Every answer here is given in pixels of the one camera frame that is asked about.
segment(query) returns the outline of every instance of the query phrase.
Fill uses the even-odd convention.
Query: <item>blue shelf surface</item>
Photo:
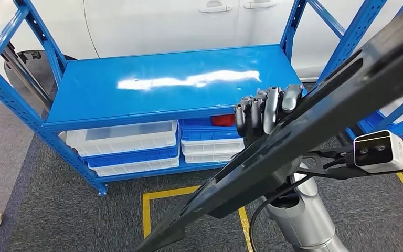
[[[210,117],[182,119],[178,121],[181,139],[185,141],[241,138],[235,125],[214,126]]]
[[[243,96],[258,89],[300,83],[279,45],[74,60],[43,128],[231,114]]]
[[[180,155],[179,161],[180,166],[174,168],[161,169],[156,171],[147,171],[147,172],[136,172],[116,176],[97,177],[96,181],[100,183],[106,183],[121,180],[140,179],[142,177],[153,177],[153,176],[170,175],[183,172],[195,172],[210,169],[219,169],[225,166],[225,164],[227,164],[227,162],[187,164],[185,162],[185,157],[183,155]]]
[[[378,112],[373,113],[372,115],[368,116],[364,120],[358,122],[358,126],[362,129],[364,133],[372,132],[373,128],[379,124],[384,117],[380,115]],[[398,124],[391,124],[388,128],[394,134],[397,134],[403,137],[403,122]]]

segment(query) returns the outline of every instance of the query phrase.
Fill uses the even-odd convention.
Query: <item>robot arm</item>
[[[299,168],[300,155],[307,155],[338,131],[401,96],[403,12],[302,98],[269,134],[250,143],[194,192],[188,202],[165,218],[137,251],[155,251],[183,239],[185,227],[205,214],[224,217],[275,188],[283,192],[287,179],[295,172],[319,176],[324,171]],[[401,161],[394,163],[400,167]],[[371,165],[369,162],[355,164],[362,168],[345,168],[357,174],[374,174],[365,167]]]
[[[301,92],[302,85],[290,85],[286,91],[269,88],[259,91],[255,98],[243,98],[236,105],[235,112],[236,118],[239,118],[237,130],[242,133],[245,143],[250,145],[258,137],[271,133],[275,125],[302,102]],[[258,104],[259,109],[252,109],[254,104]],[[348,252],[335,233],[335,226],[312,177],[350,179],[403,172],[403,139],[390,131],[379,131],[357,137],[353,146],[309,151],[303,157],[314,159],[319,169],[309,169],[304,163],[297,167],[292,163],[296,172],[289,176],[285,185],[260,197],[262,204],[254,212],[250,223],[253,251],[257,252],[253,238],[254,224],[259,213],[265,210],[294,251]],[[323,157],[333,160],[322,164]]]

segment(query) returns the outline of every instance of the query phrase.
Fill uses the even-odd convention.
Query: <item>floor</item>
[[[46,89],[52,89],[50,76],[41,74],[35,70]],[[17,89],[42,113],[34,97]],[[339,145],[337,138],[331,138],[322,146]],[[111,183],[109,195],[97,197],[0,104],[0,212],[5,215],[0,251],[132,251],[144,233],[143,194],[200,185],[213,173]],[[350,251],[403,251],[403,179],[393,174],[316,181],[337,233]],[[150,200],[152,228],[187,196]],[[247,205],[245,215],[250,218],[256,207],[257,202]],[[161,251],[248,251],[240,219],[238,213],[221,220],[205,216],[188,227],[183,241]],[[262,216],[256,238],[259,251],[292,251],[277,226]]]
[[[42,56],[36,61],[30,60],[28,66],[46,91],[50,92],[54,80],[51,72],[48,71],[47,56],[44,54]],[[19,94],[41,114],[43,112],[41,102],[18,81],[11,71],[8,72],[8,77]],[[0,102],[0,213],[6,209],[20,168],[29,154],[27,150],[33,135],[33,131]]]

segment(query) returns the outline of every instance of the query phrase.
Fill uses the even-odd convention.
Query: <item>white camera module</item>
[[[355,165],[368,173],[403,170],[403,139],[388,130],[355,138]]]

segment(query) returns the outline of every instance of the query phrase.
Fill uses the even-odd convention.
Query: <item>blue metal shelf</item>
[[[25,20],[46,50],[58,92],[46,121],[1,75],[0,101],[100,195],[107,193],[106,182],[218,169],[225,163],[186,164],[181,155],[181,164],[176,168],[97,177],[57,133],[230,114],[243,96],[255,94],[259,88],[300,83],[290,61],[294,34],[307,3],[341,39],[321,80],[348,58],[385,1],[364,0],[345,30],[319,0],[294,0],[280,45],[66,61],[31,1],[14,0],[18,11],[0,34],[0,54]],[[368,118],[359,125],[368,132],[370,123],[376,120]],[[401,131],[403,124],[394,127]]]
[[[142,177],[152,177],[152,176],[170,175],[183,172],[195,172],[210,169],[219,169],[222,168],[227,163],[227,162],[216,162],[216,163],[187,164],[185,162],[185,157],[182,154],[180,155],[179,161],[180,166],[174,168],[161,169],[150,172],[137,172],[117,176],[97,177],[96,181],[100,183],[107,183],[120,180],[140,179]]]
[[[363,8],[369,9],[371,6],[371,8],[369,9],[369,13],[370,12],[374,13],[376,16],[376,14],[380,11],[383,4],[385,3],[385,0],[371,0],[372,4],[369,4],[369,3],[366,4],[366,2],[370,2],[370,1],[365,1],[364,4],[362,5],[361,9],[363,9]],[[402,11],[403,11],[403,6],[398,11],[398,14],[401,13]],[[361,20],[362,23],[358,28],[361,29],[361,27],[363,26],[363,29],[367,29],[368,25],[373,21],[374,18],[371,17],[370,15],[369,16],[360,15],[359,19]],[[346,50],[342,51],[339,49],[339,46],[338,46],[338,48],[333,53],[333,56],[340,55],[340,57],[344,56],[344,58],[345,58],[345,55],[347,55],[348,53],[351,53],[351,51],[347,50],[348,53],[343,55],[342,53],[344,53],[344,52],[346,52]],[[339,59],[338,61],[334,61],[333,65],[331,65],[331,63],[333,61],[333,56],[330,59],[330,61],[328,62],[327,67],[322,72],[321,77],[326,76],[331,70],[333,70],[341,62],[343,62],[343,60]],[[394,124],[394,121],[396,119],[398,119],[402,114],[403,114],[403,104],[401,104],[398,108],[396,108],[387,117],[383,116],[379,111],[376,111],[369,117],[361,120],[357,125],[364,133],[370,133],[370,132],[376,132],[376,131],[383,130],[383,129],[388,129],[391,132],[403,137],[403,122],[401,122],[399,124]],[[350,128],[346,129],[346,132],[350,136],[351,139],[354,139],[356,137],[355,132],[353,132]]]
[[[368,116],[364,120],[361,120],[358,122],[358,126],[362,129],[364,133],[370,133],[373,131],[376,131],[375,127],[382,123],[385,118],[380,115],[378,112],[373,113],[372,115]],[[387,130],[390,130],[391,132],[394,132],[395,134],[403,137],[403,122],[398,123],[398,124],[390,124],[387,128]]]
[[[44,128],[231,114],[243,96],[274,83],[301,83],[278,45],[74,60]]]

